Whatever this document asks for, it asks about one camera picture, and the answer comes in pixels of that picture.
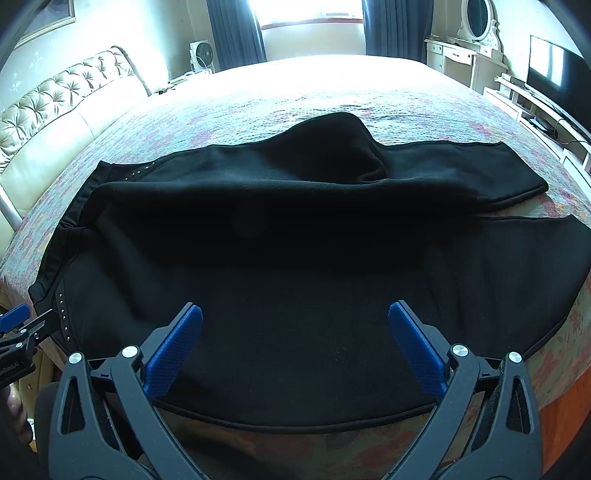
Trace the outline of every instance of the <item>blue gripper pad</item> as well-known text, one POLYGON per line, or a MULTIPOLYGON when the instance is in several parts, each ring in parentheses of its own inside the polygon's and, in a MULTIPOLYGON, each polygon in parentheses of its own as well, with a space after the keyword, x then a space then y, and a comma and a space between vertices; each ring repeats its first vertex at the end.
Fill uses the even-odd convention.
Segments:
POLYGON ((29 307, 21 303, 14 307, 10 312, 6 312, 0 317, 0 333, 8 333, 14 330, 31 316, 29 307))
POLYGON ((183 362, 197 342, 202 325, 201 309, 193 305, 158 347, 144 371, 144 393, 150 402, 168 393, 183 362))
POLYGON ((423 392, 441 401, 447 391, 445 364, 411 316, 398 302, 388 312, 390 331, 400 346, 423 392))

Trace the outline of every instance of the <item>cream leather headboard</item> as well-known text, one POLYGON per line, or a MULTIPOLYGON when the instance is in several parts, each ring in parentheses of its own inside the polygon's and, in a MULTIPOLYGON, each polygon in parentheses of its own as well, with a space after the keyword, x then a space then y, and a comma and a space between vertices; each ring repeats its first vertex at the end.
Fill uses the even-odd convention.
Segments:
POLYGON ((0 257, 66 166, 148 96, 118 47, 54 75, 0 117, 0 257))

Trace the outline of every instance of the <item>floral bedspread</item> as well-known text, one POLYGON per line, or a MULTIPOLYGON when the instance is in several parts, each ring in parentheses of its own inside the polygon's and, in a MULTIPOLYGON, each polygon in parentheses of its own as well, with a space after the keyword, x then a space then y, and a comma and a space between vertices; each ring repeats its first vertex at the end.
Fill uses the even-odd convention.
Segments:
MULTIPOLYGON (((138 105, 90 144, 24 219, 0 265, 1 289, 12 304, 31 303, 51 234, 99 160, 143 163, 209 144, 263 140, 329 112, 360 117, 376 140, 503 141, 550 190, 497 215, 574 214, 591 226, 591 203, 567 171, 519 123, 481 95, 409 60, 321 56, 281 60, 196 76, 138 105)), ((540 408, 559 397, 591 364, 591 277, 564 326, 527 361, 540 408)), ((466 438, 473 408, 459 437, 466 438)), ((238 432, 166 414, 179 438, 223 442, 279 470, 284 478, 380 478, 408 447, 426 416, 346 433, 276 435, 238 432)), ((461 442, 448 458, 459 456, 461 442)))

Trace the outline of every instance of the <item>wooden floor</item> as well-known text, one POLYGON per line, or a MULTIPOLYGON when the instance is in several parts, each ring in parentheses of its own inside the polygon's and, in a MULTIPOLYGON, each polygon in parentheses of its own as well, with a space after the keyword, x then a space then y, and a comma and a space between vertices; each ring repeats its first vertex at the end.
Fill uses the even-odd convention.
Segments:
POLYGON ((591 368, 562 397, 540 411, 544 472, 554 464, 591 412, 591 368))

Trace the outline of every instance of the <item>tv screen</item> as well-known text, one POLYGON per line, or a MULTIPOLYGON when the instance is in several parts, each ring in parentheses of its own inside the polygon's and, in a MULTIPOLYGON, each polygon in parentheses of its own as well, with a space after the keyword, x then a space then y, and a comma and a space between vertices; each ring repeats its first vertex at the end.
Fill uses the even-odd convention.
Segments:
POLYGON ((591 70, 585 60, 558 45, 532 36, 527 85, 576 120, 589 136, 591 70))

